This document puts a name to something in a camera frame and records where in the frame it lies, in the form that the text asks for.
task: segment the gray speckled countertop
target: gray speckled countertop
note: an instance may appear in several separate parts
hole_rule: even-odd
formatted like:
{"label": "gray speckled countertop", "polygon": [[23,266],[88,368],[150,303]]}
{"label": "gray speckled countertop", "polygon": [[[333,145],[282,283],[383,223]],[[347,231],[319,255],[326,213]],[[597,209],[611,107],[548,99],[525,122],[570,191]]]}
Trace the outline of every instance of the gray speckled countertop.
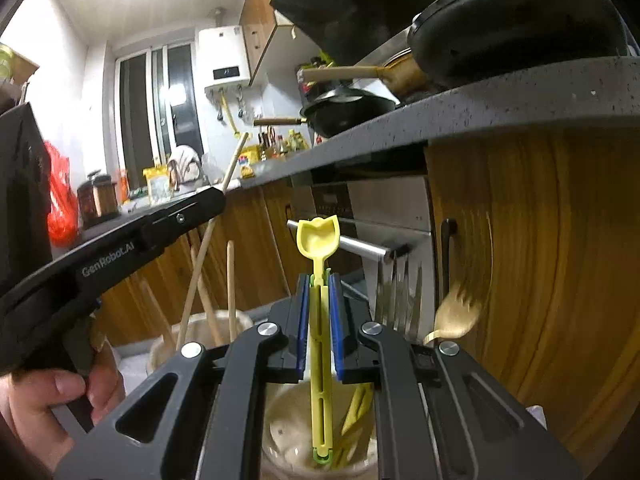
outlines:
{"label": "gray speckled countertop", "polygon": [[640,126],[640,58],[554,63],[449,90],[343,132],[241,187],[399,146],[543,124]]}

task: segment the window frame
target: window frame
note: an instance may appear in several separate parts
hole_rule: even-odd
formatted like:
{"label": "window frame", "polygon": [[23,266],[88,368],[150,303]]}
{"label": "window frame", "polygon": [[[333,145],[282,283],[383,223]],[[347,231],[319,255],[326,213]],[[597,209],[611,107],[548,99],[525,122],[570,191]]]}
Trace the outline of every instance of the window frame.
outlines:
{"label": "window frame", "polygon": [[[115,126],[116,126],[116,145],[118,149],[118,166],[121,170],[126,170],[127,166],[124,159],[124,145],[122,140],[122,118],[120,117],[120,67],[123,61],[132,59],[137,56],[145,55],[145,87],[146,87],[146,114],[149,124],[149,141],[151,143],[151,151],[154,157],[154,161],[162,163],[162,157],[160,155],[160,144],[158,139],[158,131],[156,130],[156,115],[154,112],[154,99],[153,99],[153,87],[152,87],[152,52],[155,50],[162,50],[162,85],[165,88],[168,88],[169,82],[169,63],[168,63],[168,52],[170,48],[189,45],[191,49],[191,72],[193,75],[193,83],[194,86],[198,80],[197,72],[196,72],[196,44],[194,40],[187,41],[177,41],[176,43],[164,44],[162,47],[155,46],[145,48],[143,50],[138,50],[133,52],[132,54],[127,54],[126,56],[119,57],[115,62],[115,80],[114,80],[114,97],[113,97],[113,105],[114,105],[114,115],[115,115]],[[200,116],[198,113],[198,99],[196,98],[194,102],[194,107],[196,108],[196,118],[198,122],[200,122]],[[171,120],[172,116],[172,108],[169,102],[165,102],[164,104],[165,110],[167,110],[167,129],[169,133],[169,144],[171,145],[172,151],[176,148],[175,142],[175,131],[174,131],[174,122]],[[198,129],[200,131],[200,142],[202,142],[202,151],[203,153],[209,152],[209,139],[203,130],[203,128],[198,125]]]}

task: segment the white water heater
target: white water heater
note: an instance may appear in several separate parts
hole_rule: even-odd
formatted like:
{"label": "white water heater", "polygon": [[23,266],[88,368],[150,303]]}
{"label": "white water heater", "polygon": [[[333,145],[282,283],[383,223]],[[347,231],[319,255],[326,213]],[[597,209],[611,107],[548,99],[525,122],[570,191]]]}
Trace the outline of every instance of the white water heater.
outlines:
{"label": "white water heater", "polygon": [[207,95],[220,88],[249,84],[242,27],[205,28],[198,33],[198,72]]}

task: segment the red plastic bag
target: red plastic bag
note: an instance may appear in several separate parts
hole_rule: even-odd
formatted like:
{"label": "red plastic bag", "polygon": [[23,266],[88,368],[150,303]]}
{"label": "red plastic bag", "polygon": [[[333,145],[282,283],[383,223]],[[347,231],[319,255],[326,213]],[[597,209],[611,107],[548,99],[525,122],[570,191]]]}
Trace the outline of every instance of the red plastic bag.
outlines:
{"label": "red plastic bag", "polygon": [[60,155],[48,140],[44,143],[51,158],[51,211],[47,215],[49,239],[56,247],[67,247],[78,236],[78,197],[69,183],[69,159]]}

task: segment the human hand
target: human hand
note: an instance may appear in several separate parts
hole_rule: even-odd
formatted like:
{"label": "human hand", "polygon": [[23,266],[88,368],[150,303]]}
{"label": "human hand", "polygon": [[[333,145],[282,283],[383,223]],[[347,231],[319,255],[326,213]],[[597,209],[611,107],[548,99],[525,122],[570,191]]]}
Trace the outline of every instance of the human hand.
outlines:
{"label": "human hand", "polygon": [[66,370],[14,372],[0,379],[0,413],[24,447],[53,471],[74,443],[49,407],[84,394],[94,407],[94,424],[124,399],[122,375],[108,344],[96,354],[86,381]]}

